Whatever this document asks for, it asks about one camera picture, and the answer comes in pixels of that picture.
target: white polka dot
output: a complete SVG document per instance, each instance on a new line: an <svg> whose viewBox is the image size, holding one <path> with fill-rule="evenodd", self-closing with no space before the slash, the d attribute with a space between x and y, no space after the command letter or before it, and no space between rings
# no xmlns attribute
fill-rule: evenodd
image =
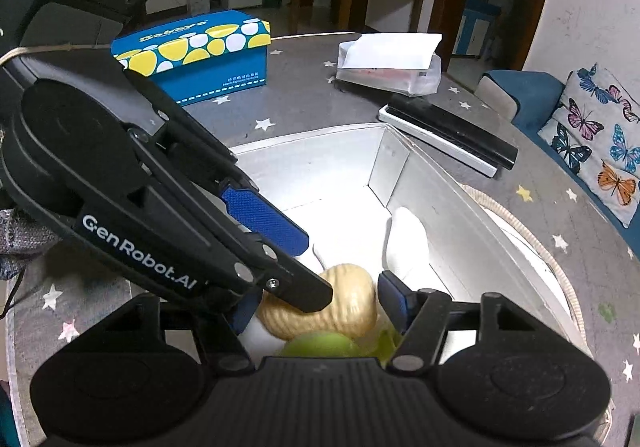
<svg viewBox="0 0 640 447"><path fill-rule="evenodd" d="M173 67L174 67L174 63L172 63L171 61L162 61L158 65L158 68L156 68L156 73L160 73L160 72L164 72L164 71L170 70Z"/></svg>
<svg viewBox="0 0 640 447"><path fill-rule="evenodd" d="M226 49L229 52L237 52L238 50L242 50L244 48L244 44L246 43L246 37L242 34L231 34L226 38Z"/></svg>
<svg viewBox="0 0 640 447"><path fill-rule="evenodd" d="M207 34L196 34L189 38L189 44L194 48L199 48L206 45L209 42L209 36Z"/></svg>
<svg viewBox="0 0 640 447"><path fill-rule="evenodd" d="M257 23L247 23L242 26L240 29L242 33L246 36L252 36L253 34L258 33L258 24Z"/></svg>

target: box lid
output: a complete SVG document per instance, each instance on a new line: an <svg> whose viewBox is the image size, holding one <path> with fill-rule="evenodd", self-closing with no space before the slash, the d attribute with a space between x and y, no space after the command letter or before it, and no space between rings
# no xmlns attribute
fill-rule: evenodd
<svg viewBox="0 0 640 447"><path fill-rule="evenodd" d="M271 27L267 21L225 10L115 39L111 53L125 68L149 76L211 56L270 43Z"/></svg>

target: blue box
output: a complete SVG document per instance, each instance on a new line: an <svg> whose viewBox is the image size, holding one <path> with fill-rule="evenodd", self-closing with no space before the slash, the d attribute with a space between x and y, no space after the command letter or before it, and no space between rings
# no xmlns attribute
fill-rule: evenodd
<svg viewBox="0 0 640 447"><path fill-rule="evenodd" d="M270 43L267 21L226 10L115 39L111 53L188 106L264 85Z"/></svg>

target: metal rivet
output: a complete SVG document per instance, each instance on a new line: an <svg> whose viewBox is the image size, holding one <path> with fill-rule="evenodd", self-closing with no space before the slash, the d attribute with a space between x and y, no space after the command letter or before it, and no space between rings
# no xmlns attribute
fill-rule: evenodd
<svg viewBox="0 0 640 447"><path fill-rule="evenodd" d="M264 250L264 253L267 254L271 259L277 259L278 258L276 253L274 252L274 250L270 246L262 244L262 250Z"/></svg>
<svg viewBox="0 0 640 447"><path fill-rule="evenodd" d="M225 355L218 361L220 366L225 371L241 371L247 369L251 365L251 362L242 355Z"/></svg>
<svg viewBox="0 0 640 447"><path fill-rule="evenodd" d="M146 133L143 133L139 130L131 130L131 134L140 142L144 142L145 144L149 141L149 137L146 135Z"/></svg>
<svg viewBox="0 0 640 447"><path fill-rule="evenodd" d="M400 355L391 362L400 371L418 371L424 366L424 361L415 355Z"/></svg>
<svg viewBox="0 0 640 447"><path fill-rule="evenodd" d="M234 268L236 269L236 274L238 274L238 277L240 277L240 279L244 279L247 283L254 282L254 275L246 265L243 265L242 263L236 263L234 265Z"/></svg>

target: blue chair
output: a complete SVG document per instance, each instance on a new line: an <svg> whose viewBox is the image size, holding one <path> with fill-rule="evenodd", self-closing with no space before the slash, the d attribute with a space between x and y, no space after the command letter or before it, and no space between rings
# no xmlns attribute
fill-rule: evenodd
<svg viewBox="0 0 640 447"><path fill-rule="evenodd" d="M636 214L629 228L625 229L613 213L591 192L586 183L569 170L562 157L538 136L538 132L556 109L564 84L546 72L492 70L485 73L484 77L491 79L515 102L516 114L511 123L575 180L602 214L611 221L635 255L640 257L640 216Z"/></svg>

